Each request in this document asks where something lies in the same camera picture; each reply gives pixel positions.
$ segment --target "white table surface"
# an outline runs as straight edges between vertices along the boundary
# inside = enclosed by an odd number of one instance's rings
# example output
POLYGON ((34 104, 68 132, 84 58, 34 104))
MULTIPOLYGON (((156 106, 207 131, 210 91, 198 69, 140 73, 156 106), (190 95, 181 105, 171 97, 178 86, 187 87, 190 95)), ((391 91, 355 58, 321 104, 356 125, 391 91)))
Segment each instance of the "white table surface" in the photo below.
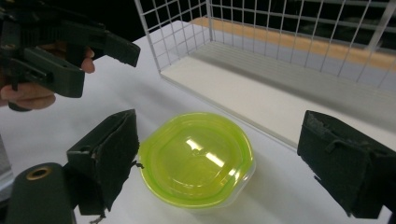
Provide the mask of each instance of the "white table surface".
MULTIPOLYGON (((135 43, 142 49, 138 66, 98 59, 96 72, 86 76, 80 99, 58 96, 51 107, 28 113, 0 108, 0 134, 14 175, 39 163, 66 164, 67 149, 107 116, 122 110, 136 110, 141 142, 178 114, 207 111, 233 120, 254 148, 256 172, 236 201, 212 214, 192 214, 157 199, 133 168, 102 223, 387 223, 386 208, 379 220, 347 217, 294 148, 165 81, 147 39, 135 43)), ((77 209, 75 213, 79 224, 96 218, 82 217, 77 209)))

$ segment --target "bowl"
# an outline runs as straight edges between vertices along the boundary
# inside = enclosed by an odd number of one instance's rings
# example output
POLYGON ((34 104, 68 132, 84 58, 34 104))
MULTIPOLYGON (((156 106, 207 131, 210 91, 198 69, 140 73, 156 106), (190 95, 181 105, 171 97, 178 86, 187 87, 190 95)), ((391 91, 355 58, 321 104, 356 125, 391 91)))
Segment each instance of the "bowl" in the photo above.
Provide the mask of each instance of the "bowl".
POLYGON ((186 209, 230 204, 255 170, 244 132, 229 119, 205 112, 165 122, 141 144, 138 157, 148 188, 186 209))

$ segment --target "human hand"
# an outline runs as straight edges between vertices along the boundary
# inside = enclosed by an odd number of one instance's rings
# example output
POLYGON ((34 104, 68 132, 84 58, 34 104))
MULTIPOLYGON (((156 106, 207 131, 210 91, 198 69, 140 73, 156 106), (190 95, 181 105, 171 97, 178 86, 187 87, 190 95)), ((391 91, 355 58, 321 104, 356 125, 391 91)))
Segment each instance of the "human hand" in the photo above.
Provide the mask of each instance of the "human hand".
MULTIPOLYGON (((65 58, 66 46, 64 42, 56 42, 51 45, 40 46, 40 48, 58 56, 65 58)), ((86 73, 93 73, 95 67, 92 57, 93 51, 87 48, 85 59, 81 64, 81 69, 86 73)), ((10 101, 26 109, 43 109, 52 105, 56 100, 54 92, 34 83, 25 82, 18 84, 18 90, 12 90, 11 85, 6 85, 0 90, 0 106, 7 105, 10 101)))

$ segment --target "white wire rack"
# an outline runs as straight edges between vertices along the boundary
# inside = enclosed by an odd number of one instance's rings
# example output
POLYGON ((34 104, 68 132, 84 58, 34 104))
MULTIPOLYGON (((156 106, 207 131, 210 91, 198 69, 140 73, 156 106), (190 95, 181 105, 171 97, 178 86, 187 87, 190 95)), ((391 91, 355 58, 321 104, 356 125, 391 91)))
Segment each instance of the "white wire rack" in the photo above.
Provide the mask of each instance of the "white wire rack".
POLYGON ((216 41, 396 90, 395 0, 135 2, 160 71, 216 41), (188 23, 163 29, 174 21, 188 23))
POLYGON ((309 109, 396 148, 396 0, 135 3, 167 80, 293 147, 309 109))

